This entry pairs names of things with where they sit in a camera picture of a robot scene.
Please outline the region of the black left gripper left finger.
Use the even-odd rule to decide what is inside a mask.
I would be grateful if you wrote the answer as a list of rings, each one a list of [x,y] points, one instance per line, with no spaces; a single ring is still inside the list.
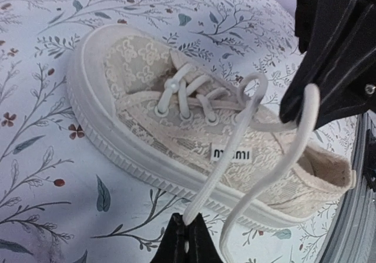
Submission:
[[[179,213],[170,217],[160,245],[151,263],[181,263],[185,262],[185,224]]]

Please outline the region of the aluminium front rail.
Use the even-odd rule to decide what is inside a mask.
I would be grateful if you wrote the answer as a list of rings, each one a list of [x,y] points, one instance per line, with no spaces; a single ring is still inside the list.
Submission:
[[[356,186],[340,201],[317,262],[375,262],[375,114],[358,117]]]

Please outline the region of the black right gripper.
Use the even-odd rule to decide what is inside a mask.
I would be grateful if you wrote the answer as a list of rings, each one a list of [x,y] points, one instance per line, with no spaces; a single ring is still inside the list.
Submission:
[[[295,36],[305,57],[280,104],[279,117],[299,120],[304,88],[320,91],[318,125],[375,110],[375,4],[297,0]]]

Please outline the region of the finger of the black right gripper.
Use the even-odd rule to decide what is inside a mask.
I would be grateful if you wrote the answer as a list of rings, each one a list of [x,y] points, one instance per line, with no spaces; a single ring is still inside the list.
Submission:
[[[312,81],[320,89],[317,127],[366,112],[375,83],[375,9],[318,8],[311,39]]]

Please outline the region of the cream lace platform sneaker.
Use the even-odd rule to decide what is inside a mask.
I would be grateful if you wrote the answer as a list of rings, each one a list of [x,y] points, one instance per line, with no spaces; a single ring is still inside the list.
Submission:
[[[310,141],[319,88],[304,88],[299,120],[282,123],[262,100],[263,73],[238,87],[183,52],[124,25],[87,34],[73,54],[69,101],[86,137],[129,174],[186,198],[188,226],[204,206],[226,216],[216,247],[233,262],[236,222],[282,230],[355,187],[347,158]]]

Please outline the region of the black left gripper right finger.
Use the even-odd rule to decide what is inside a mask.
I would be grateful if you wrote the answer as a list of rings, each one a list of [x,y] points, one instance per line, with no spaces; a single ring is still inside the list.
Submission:
[[[188,226],[187,232],[189,263],[223,263],[201,213]]]

